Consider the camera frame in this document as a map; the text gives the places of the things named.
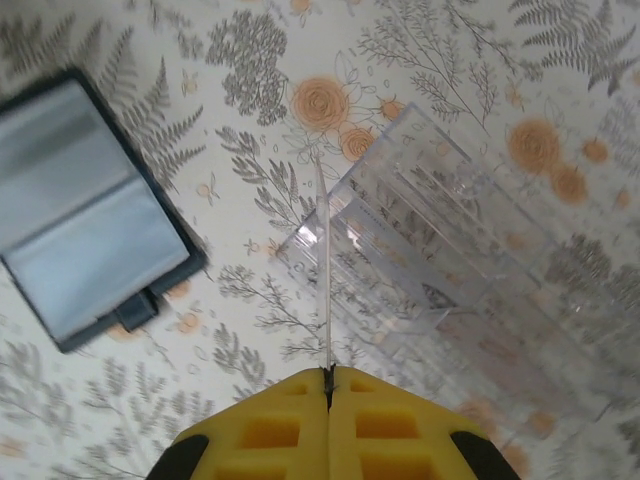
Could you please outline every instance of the sponge hole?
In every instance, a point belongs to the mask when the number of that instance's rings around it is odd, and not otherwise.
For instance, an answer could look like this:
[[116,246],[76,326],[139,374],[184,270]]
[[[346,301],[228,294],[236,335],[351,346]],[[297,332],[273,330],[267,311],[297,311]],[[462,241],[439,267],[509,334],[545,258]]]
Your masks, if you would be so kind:
[[307,386],[305,384],[294,385],[287,390],[287,395],[306,395]]
[[356,415],[357,438],[418,438],[416,419],[408,411],[363,410]]
[[300,420],[291,416],[270,416],[249,421],[240,448],[297,447]]
[[373,392],[373,388],[360,380],[351,380],[351,391],[356,393]]
[[362,453],[362,480],[442,480],[426,456]]
[[283,467],[221,467],[216,480],[284,480],[287,470]]

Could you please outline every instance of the plastic compartment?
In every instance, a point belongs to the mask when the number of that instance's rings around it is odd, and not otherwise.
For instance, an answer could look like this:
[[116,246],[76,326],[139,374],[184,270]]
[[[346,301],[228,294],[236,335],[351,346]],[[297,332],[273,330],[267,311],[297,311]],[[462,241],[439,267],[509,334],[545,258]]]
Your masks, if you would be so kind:
[[[334,322],[415,393],[454,409],[480,398],[517,428],[536,415],[597,419],[607,394],[640,394],[567,328],[624,315],[620,303],[415,105],[330,205]],[[315,222],[312,213],[279,257],[310,293]],[[559,261],[580,275],[581,296],[546,281]]]

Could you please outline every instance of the gray fern print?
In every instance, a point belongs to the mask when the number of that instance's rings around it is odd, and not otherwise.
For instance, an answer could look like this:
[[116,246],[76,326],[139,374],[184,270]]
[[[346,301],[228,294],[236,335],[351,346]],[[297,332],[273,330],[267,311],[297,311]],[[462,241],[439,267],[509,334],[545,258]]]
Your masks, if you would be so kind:
[[166,378],[147,372],[144,363],[133,372],[106,359],[102,378],[87,381],[82,407],[109,416],[112,428],[81,455],[54,465],[48,478],[145,478],[155,462],[147,452],[159,456],[183,429],[214,413],[213,402],[199,392],[166,390]]
[[183,120],[169,121],[171,99],[164,58],[160,60],[154,84],[140,93],[138,69],[131,50],[133,28],[120,34],[99,69],[103,21],[95,21],[81,41],[72,45],[70,38],[75,21],[75,15],[68,15],[50,32],[43,30],[40,17],[31,23],[21,18],[2,21],[0,57],[6,63],[5,75],[31,81],[70,65],[82,68],[94,79],[158,182],[165,188],[171,187],[171,180],[180,167],[205,149],[204,145],[180,146],[195,127],[202,107]]
[[260,302],[261,312],[255,325],[265,332],[288,330],[301,335],[299,340],[289,339],[281,348],[282,358],[292,360],[298,356],[316,358],[324,352],[323,325],[314,318],[305,321],[292,308],[289,292],[271,275],[256,279],[253,270],[242,265],[225,265],[218,277],[220,294],[225,298],[240,298],[246,302]]
[[44,378],[42,359],[33,344],[5,342],[0,352],[2,417],[29,428],[41,423],[55,443],[76,435],[73,409],[64,388]]
[[92,73],[100,49],[103,20],[96,20],[78,45],[70,42],[75,14],[63,17],[50,31],[37,16],[25,23],[22,18],[0,22],[0,58],[6,63],[7,79],[51,73],[65,65],[77,65]]
[[618,425],[618,432],[629,444],[629,454],[635,459],[635,468],[640,470],[640,417]]
[[180,148],[181,140],[194,128],[203,108],[183,120],[168,121],[171,99],[164,57],[153,85],[144,95],[138,93],[132,35],[132,28],[120,35],[98,77],[98,89],[116,111],[156,180],[165,188],[172,187],[171,180],[180,167],[206,148],[204,145]]
[[258,125],[272,125],[284,118],[282,104],[287,77],[277,68],[287,48],[287,36],[268,13],[235,11],[209,34],[209,65],[225,65],[232,72],[222,82],[225,103],[240,115],[258,113]]
[[613,149],[613,161],[635,178],[640,176],[640,137],[638,107],[616,98],[598,125],[598,131]]
[[625,54],[636,33],[636,25],[620,34],[614,26],[611,0],[602,0],[591,12],[582,0],[514,0],[510,12],[518,12],[516,27],[534,26],[542,31],[524,40],[523,47],[544,47],[537,62],[542,69],[569,67],[589,76],[587,89],[607,82],[611,96],[620,88],[622,76],[640,60]]
[[158,0],[125,0],[123,6],[125,11],[145,11],[147,24],[154,33],[173,31],[182,58],[200,60],[204,57],[204,42],[193,33],[193,21],[175,7]]
[[238,334],[230,333],[224,323],[213,332],[215,349],[213,360],[227,374],[240,374],[245,385],[234,384],[233,399],[240,402],[260,392],[274,382],[266,378],[267,367],[260,357],[260,352],[248,347],[241,347]]
[[216,130],[222,139],[222,148],[234,154],[233,171],[250,185],[256,186],[256,206],[268,217],[269,225],[290,232],[300,225],[314,208],[311,197],[300,194],[298,178],[291,162],[276,163],[268,160],[268,166],[259,162],[260,145],[248,132],[237,133],[230,127]]
[[497,115],[498,76],[538,78],[539,72],[515,57],[510,40],[496,36],[495,22],[475,18],[469,9],[476,3],[380,0],[384,16],[363,30],[359,49],[370,61],[411,70],[413,85],[441,120],[470,116],[485,129]]

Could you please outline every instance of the dark blue wallet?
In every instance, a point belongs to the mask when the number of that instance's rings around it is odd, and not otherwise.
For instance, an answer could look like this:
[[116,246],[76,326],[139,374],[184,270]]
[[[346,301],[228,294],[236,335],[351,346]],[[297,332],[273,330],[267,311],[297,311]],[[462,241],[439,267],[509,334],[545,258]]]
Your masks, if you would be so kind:
[[77,69],[0,106],[0,259],[62,352],[115,323],[143,325],[206,264]]

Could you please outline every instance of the white patterned surface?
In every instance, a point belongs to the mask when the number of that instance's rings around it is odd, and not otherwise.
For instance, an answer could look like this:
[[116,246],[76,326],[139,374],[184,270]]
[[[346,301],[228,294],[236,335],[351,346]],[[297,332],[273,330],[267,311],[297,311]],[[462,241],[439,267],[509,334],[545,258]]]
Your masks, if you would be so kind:
[[[0,478],[144,478],[182,428],[316,366],[313,305],[268,259],[312,207],[312,162],[333,183],[409,101],[559,241],[585,235],[567,248],[637,308],[637,0],[0,0],[0,22],[0,92],[83,66],[211,258],[142,331],[67,356],[0,277]],[[608,320],[585,341],[625,351],[637,326]],[[338,354],[394,381],[349,338]],[[504,453],[523,478],[640,478],[637,400],[575,431]]]

